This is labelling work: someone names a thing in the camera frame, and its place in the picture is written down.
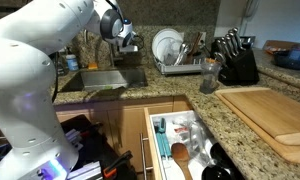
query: wall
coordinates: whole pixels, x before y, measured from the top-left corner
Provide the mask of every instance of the wall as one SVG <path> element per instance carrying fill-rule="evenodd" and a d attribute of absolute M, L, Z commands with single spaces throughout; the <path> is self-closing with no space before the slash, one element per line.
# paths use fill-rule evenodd
<path fill-rule="evenodd" d="M 246 0 L 222 0 L 216 36 L 231 27 L 240 27 Z M 256 36 L 255 47 L 262 48 L 266 40 L 300 42 L 300 0 L 260 0 L 258 11 L 247 23 L 244 35 Z"/>
<path fill-rule="evenodd" d="M 136 65 L 152 63 L 152 38 L 158 31 L 167 27 L 184 32 L 186 41 L 192 41 L 197 31 L 207 32 L 207 44 L 213 40 L 220 0 L 117 0 L 117 2 L 124 17 L 132 21 L 134 31 L 144 37 L 144 48 L 138 53 L 125 55 L 124 63 Z M 85 43 L 81 32 L 69 46 L 81 63 L 97 61 L 99 67 L 109 66 L 109 45 L 100 36 L 89 33 L 88 43 Z"/>

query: wooden cutting board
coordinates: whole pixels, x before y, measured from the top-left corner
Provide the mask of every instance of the wooden cutting board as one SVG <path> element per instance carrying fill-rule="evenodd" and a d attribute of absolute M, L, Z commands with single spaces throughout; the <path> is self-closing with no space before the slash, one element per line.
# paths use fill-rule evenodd
<path fill-rule="evenodd" d="M 234 88 L 215 94 L 279 155 L 300 163 L 300 103 L 269 88 Z"/>

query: cup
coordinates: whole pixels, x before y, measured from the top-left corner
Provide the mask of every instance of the cup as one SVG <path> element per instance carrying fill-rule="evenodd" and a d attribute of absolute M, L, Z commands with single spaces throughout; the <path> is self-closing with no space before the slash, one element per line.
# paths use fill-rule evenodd
<path fill-rule="evenodd" d="M 219 87 L 217 82 L 221 70 L 221 63 L 210 58 L 205 58 L 201 63 L 201 74 L 203 82 L 200 85 L 200 92 L 210 94 Z"/>

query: sponge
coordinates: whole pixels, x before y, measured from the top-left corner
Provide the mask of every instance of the sponge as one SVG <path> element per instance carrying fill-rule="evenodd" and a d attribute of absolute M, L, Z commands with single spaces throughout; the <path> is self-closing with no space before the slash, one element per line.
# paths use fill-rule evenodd
<path fill-rule="evenodd" d="M 98 64 L 96 62 L 89 62 L 88 69 L 98 69 Z"/>

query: drawer handle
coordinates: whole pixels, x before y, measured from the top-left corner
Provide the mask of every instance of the drawer handle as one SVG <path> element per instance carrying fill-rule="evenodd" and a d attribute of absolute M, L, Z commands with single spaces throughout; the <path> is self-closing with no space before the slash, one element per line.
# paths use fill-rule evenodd
<path fill-rule="evenodd" d="M 141 156 L 142 156 L 142 169 L 144 180 L 147 180 L 147 171 L 152 170 L 153 167 L 146 167 L 146 157 L 144 153 L 144 141 L 149 140 L 149 138 L 143 138 L 143 134 L 140 133 L 140 144 L 141 144 Z"/>

